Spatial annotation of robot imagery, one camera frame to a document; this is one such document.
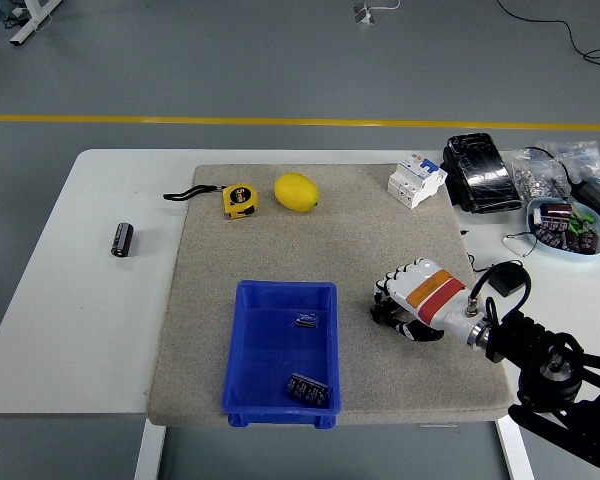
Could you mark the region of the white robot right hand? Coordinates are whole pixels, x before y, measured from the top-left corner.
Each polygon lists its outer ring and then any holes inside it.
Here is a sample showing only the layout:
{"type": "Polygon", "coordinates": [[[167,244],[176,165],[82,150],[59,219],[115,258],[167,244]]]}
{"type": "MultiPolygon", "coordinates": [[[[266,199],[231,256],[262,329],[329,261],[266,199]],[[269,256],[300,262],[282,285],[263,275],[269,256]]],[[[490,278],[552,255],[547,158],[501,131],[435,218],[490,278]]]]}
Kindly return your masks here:
{"type": "Polygon", "coordinates": [[[434,342],[449,333],[467,343],[478,322],[469,313],[470,291],[428,258],[389,272],[375,284],[372,320],[415,342],[434,342]]]}

